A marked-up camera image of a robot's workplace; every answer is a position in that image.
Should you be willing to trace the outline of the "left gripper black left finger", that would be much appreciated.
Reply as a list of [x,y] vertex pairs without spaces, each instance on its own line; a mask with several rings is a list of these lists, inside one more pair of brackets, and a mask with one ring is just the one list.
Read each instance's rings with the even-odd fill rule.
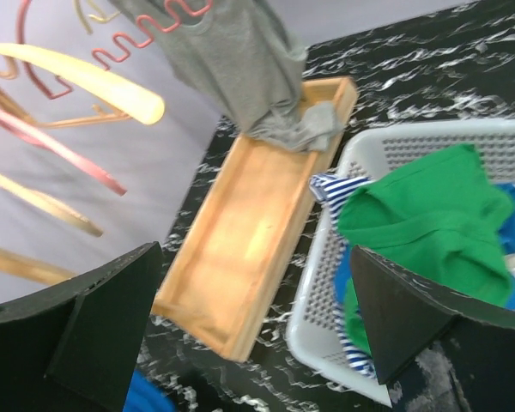
[[120,411],[155,294],[158,243],[0,304],[0,411]]

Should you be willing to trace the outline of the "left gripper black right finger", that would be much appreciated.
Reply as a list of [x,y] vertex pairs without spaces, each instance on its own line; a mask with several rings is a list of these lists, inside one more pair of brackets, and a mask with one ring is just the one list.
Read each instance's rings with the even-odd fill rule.
[[367,248],[350,256],[377,380],[395,411],[515,411],[515,312]]

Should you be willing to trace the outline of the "grey plastic laundry basket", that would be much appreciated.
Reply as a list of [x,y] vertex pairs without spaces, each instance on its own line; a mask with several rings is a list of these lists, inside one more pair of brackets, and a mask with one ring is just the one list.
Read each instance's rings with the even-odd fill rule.
[[[515,183],[515,119],[433,121],[366,130],[346,144],[336,173],[380,179],[423,155],[459,143],[475,145],[490,179]],[[336,333],[332,282],[341,249],[324,212],[294,298],[288,348],[295,359],[324,378],[388,406],[386,387],[348,365]]]

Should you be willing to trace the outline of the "green tank top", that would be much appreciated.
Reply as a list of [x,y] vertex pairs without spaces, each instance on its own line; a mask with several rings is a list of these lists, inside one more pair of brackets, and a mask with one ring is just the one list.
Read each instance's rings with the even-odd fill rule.
[[419,276],[503,307],[512,274],[498,230],[512,200],[489,182],[471,144],[411,161],[356,189],[337,230]]

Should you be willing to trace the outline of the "wooden clothes rack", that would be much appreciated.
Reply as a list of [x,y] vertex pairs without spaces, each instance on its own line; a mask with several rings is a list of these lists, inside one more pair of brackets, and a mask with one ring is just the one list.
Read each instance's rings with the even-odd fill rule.
[[[236,138],[173,263],[162,268],[150,313],[225,359],[247,360],[312,209],[308,179],[330,165],[339,143],[290,153]],[[0,271],[47,288],[76,277],[1,249]]]

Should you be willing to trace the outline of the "blue white striped tank top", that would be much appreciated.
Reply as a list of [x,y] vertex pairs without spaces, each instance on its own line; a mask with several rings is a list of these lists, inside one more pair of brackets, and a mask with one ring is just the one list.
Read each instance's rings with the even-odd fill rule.
[[309,188],[316,200],[327,212],[330,224],[334,230],[335,239],[340,242],[334,253],[336,269],[332,281],[334,296],[334,325],[337,337],[341,343],[348,366],[359,374],[376,378],[372,358],[369,354],[358,348],[348,338],[345,328],[343,302],[347,291],[348,281],[351,279],[349,268],[350,245],[337,231],[337,223],[342,207],[349,196],[360,186],[369,183],[367,177],[341,178],[329,173],[318,173],[309,180]]

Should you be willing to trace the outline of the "cream wooden hanger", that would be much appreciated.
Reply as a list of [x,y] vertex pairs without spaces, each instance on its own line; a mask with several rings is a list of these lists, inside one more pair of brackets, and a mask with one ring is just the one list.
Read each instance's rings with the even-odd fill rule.
[[5,57],[9,66],[8,72],[0,71],[0,76],[4,78],[17,77],[18,69],[15,62],[21,60],[74,83],[101,99],[112,109],[110,112],[103,112],[97,108],[95,116],[42,123],[33,118],[0,88],[0,108],[35,126],[64,128],[115,122],[127,118],[133,118],[145,125],[152,125],[161,120],[166,110],[165,102],[158,94],[111,71],[57,51],[34,45],[0,43],[0,55]]

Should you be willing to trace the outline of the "cream hanger with grey top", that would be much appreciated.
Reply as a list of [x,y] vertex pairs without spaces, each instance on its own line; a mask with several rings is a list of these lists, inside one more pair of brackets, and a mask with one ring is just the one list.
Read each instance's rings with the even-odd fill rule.
[[73,7],[76,13],[76,17],[82,24],[86,34],[92,35],[94,30],[90,24],[91,21],[97,24],[107,24],[111,20],[115,19],[120,12],[116,11],[112,14],[107,14],[102,10],[93,0],[86,0],[85,4],[90,8],[90,13],[85,13],[82,6],[81,0],[73,0]]

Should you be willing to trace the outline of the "grey tank top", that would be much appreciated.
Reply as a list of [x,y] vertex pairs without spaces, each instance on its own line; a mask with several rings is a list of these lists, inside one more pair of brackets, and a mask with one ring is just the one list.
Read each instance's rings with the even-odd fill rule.
[[115,1],[131,21],[148,15],[150,31],[174,75],[212,99],[246,135],[290,151],[325,151],[342,131],[330,102],[299,109],[306,48],[266,1]]

